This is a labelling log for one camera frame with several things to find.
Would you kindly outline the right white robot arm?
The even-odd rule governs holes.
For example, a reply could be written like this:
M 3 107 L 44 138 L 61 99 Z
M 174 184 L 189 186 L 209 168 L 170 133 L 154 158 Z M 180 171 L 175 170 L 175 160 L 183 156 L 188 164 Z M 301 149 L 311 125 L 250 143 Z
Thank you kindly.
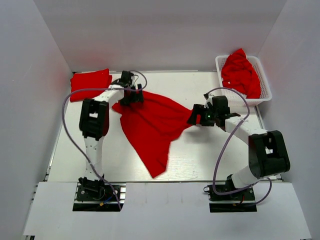
M 226 96 L 213 96 L 205 104 L 194 104 L 187 120 L 189 125 L 218 127 L 229 134 L 228 141 L 237 137 L 248 146 L 248 164 L 229 175 L 221 190 L 212 184 L 216 196 L 228 196 L 236 200 L 244 191 L 262 179 L 288 172 L 291 164 L 283 135 L 278 130 L 267 131 L 252 128 L 246 117 L 231 112 Z

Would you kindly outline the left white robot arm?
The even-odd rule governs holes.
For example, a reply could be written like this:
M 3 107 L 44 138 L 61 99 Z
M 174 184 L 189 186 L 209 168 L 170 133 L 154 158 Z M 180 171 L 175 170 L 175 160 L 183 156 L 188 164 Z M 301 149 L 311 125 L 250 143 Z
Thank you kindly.
M 137 74 L 138 71 L 123 71 L 120 78 L 112 81 L 97 96 L 87 97 L 82 101 L 79 130 L 85 143 L 83 153 L 86 165 L 84 177 L 79 178 L 79 183 L 94 200 L 102 199 L 107 192 L 102 150 L 110 127 L 110 109 L 115 104 L 128 105 L 144 100 L 144 86 L 136 84 Z

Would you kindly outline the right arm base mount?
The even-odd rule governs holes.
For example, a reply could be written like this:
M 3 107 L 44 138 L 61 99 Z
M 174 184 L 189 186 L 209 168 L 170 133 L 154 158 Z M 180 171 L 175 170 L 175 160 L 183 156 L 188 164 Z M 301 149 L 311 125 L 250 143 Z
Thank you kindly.
M 228 195 L 217 195 L 212 185 L 203 188 L 208 194 L 211 213 L 253 213 L 257 212 L 255 194 L 252 188 Z

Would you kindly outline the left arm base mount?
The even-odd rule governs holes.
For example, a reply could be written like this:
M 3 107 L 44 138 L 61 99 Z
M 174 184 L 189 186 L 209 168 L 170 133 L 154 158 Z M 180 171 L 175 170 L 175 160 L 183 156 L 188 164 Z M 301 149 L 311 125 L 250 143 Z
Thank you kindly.
M 120 212 L 118 201 L 111 187 L 106 184 L 94 192 L 77 184 L 73 212 Z

